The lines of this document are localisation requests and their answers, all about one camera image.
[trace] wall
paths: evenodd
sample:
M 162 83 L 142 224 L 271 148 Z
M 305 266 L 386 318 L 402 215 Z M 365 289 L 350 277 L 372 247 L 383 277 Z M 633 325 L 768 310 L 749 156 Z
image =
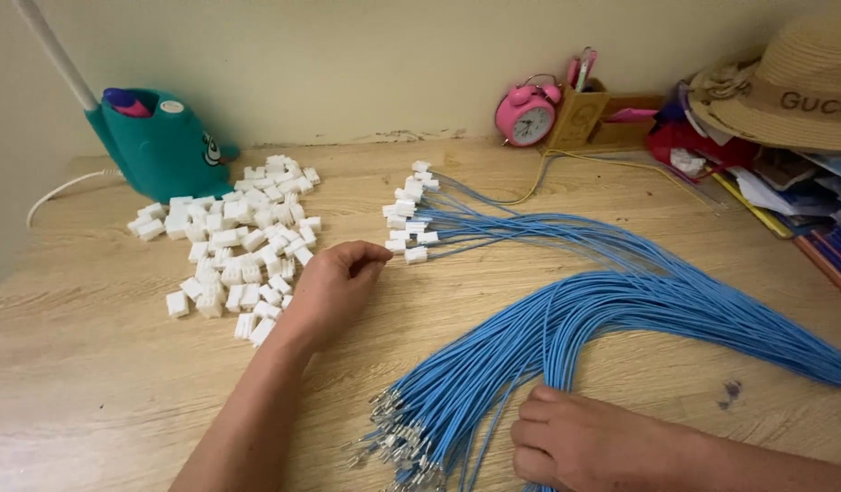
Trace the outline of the wall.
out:
M 244 147 L 494 132 L 507 87 L 586 45 L 615 90 L 663 90 L 816 0 L 39 0 L 96 94 L 183 96 Z M 833 5 L 841 1 L 833 0 Z M 0 274 L 21 219 L 74 155 L 103 153 L 0 0 Z

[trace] wooden desk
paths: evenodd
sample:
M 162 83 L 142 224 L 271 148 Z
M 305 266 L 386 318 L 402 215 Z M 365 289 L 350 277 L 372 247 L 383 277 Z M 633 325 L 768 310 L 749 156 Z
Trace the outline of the wooden desk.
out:
M 322 176 L 305 205 L 324 219 L 323 246 L 382 241 L 380 207 L 416 159 L 506 197 L 523 192 L 538 164 L 535 151 L 474 139 L 249 151 L 235 170 L 281 152 Z M 714 216 L 657 173 L 562 159 L 519 208 L 622 225 L 841 347 L 841 292 L 794 245 L 731 203 Z M 166 316 L 164 295 L 194 270 L 187 241 L 143 242 L 126 230 L 147 204 L 123 183 L 72 188 L 43 206 L 29 249 L 1 285 L 0 490 L 165 490 L 253 355 L 247 342 L 232 340 L 232 316 Z M 287 490 L 386 486 L 389 465 L 346 470 L 338 449 L 371 429 L 367 400 L 518 298 L 591 267 L 516 243 L 411 267 L 393 262 L 359 326 L 305 374 Z M 729 381 L 742 392 L 723 405 Z M 841 463 L 841 389 L 726 348 L 658 333 L 612 334 L 583 352 L 578 388 L 654 417 Z M 478 490 L 521 486 L 507 433 L 517 399 Z

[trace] straw hat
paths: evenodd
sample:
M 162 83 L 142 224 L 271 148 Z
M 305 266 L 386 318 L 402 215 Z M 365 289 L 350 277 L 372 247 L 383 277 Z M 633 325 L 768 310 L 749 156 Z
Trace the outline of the straw hat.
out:
M 799 17 L 765 51 L 707 67 L 690 84 L 689 102 L 703 121 L 746 140 L 841 151 L 841 11 Z

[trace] pile of white connectors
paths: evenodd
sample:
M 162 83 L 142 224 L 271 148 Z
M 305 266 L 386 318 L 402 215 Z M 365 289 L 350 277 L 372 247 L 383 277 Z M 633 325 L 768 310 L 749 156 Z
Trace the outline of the pile of white connectors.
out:
M 316 184 L 314 168 L 271 156 L 265 167 L 246 167 L 245 178 L 221 200 L 175 197 L 168 206 L 139 210 L 128 227 L 144 241 L 164 233 L 192 242 L 189 262 L 196 263 L 196 275 L 165 296 L 168 315 L 189 314 L 188 298 L 206 318 L 223 316 L 225 308 L 239 314 L 235 338 L 258 347 L 293 298 L 296 260 L 305 266 L 313 255 L 321 219 L 305 217 L 299 196 Z
M 394 253 L 403 253 L 408 264 L 426 262 L 426 246 L 423 244 L 438 240 L 437 232 L 426 230 L 431 219 L 415 215 L 424 190 L 438 191 L 438 180 L 433 179 L 429 168 L 430 164 L 422 160 L 412 164 L 414 174 L 405 179 L 404 188 L 396 188 L 396 203 L 381 207 L 387 227 L 391 229 L 390 240 L 384 243 L 384 247 Z M 412 241 L 417 246 L 409 248 L 408 244 Z

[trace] wooden pen holder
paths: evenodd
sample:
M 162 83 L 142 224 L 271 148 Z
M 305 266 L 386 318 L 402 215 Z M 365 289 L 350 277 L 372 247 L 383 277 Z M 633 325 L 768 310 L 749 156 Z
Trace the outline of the wooden pen holder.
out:
M 634 151 L 645 148 L 645 136 L 654 119 L 638 123 L 606 123 L 606 118 L 626 108 L 660 109 L 662 95 L 612 94 L 596 79 L 589 80 L 592 92 L 575 92 L 568 85 L 557 105 L 557 121 L 543 141 L 541 150 L 577 153 Z

